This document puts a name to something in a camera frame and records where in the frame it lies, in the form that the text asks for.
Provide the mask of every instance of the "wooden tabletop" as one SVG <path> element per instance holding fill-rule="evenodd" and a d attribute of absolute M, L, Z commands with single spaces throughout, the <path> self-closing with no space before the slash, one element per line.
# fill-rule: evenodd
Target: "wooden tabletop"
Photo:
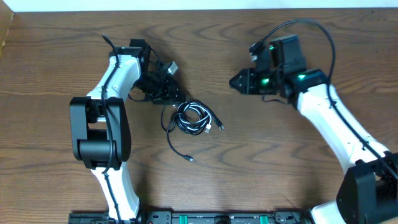
<path fill-rule="evenodd" d="M 17 13 L 0 59 L 0 223 L 66 223 L 72 211 L 107 210 L 96 178 L 72 153 L 68 105 L 85 96 L 116 45 L 145 39 L 180 67 L 180 84 L 226 129 L 190 136 L 160 127 L 161 106 L 126 102 L 128 160 L 144 205 L 186 210 L 309 208 L 333 200 L 343 172 L 317 130 L 291 106 L 240 95 L 228 80 L 254 66 L 248 47 L 281 22 L 318 19 L 337 49 L 333 83 L 358 121 L 398 152 L 398 10 L 292 9 Z M 299 34 L 309 68 L 330 64 L 314 28 Z M 134 91 L 134 97 L 142 93 Z M 168 108 L 168 118 L 173 109 Z"/>

